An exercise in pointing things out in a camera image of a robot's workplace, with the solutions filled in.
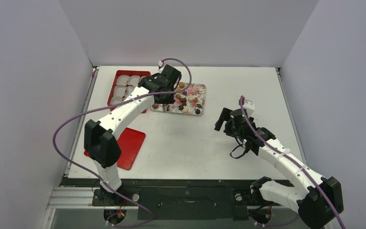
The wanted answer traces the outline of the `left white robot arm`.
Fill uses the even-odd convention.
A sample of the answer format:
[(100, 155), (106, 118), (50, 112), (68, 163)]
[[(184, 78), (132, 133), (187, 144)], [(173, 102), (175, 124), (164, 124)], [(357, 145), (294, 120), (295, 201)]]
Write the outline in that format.
[(111, 205), (123, 202), (122, 182), (117, 161), (122, 150), (117, 142), (127, 126), (153, 104), (172, 104), (175, 85), (182, 73), (171, 65), (142, 78), (130, 95), (127, 103), (118, 105), (98, 121), (89, 120), (84, 127), (84, 149), (94, 161), (99, 176), (100, 192)]

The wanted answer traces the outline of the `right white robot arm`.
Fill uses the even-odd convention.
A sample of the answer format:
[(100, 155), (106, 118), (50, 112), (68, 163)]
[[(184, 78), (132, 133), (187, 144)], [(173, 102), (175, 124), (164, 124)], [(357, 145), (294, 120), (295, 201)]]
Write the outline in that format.
[(311, 229), (322, 229), (334, 219), (344, 226), (340, 218), (344, 210), (340, 182), (334, 177), (324, 177), (297, 159), (271, 131), (256, 127), (244, 108), (223, 108), (214, 129), (223, 130), (235, 139), (238, 148), (243, 148), (244, 151), (238, 156), (230, 153), (231, 158), (240, 159), (252, 152), (271, 164), (291, 183), (289, 187), (269, 177), (256, 180), (250, 185), (250, 199), (254, 203), (284, 206), (298, 213)]

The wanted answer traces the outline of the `red box lid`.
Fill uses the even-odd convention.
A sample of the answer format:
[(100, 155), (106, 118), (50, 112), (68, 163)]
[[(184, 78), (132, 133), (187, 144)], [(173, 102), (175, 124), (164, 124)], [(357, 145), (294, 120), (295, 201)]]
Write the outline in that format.
[(143, 145), (146, 134), (126, 128), (120, 137), (113, 131), (95, 125), (85, 127), (84, 150), (85, 155), (92, 159), (98, 169), (106, 169), (116, 165), (130, 170)]

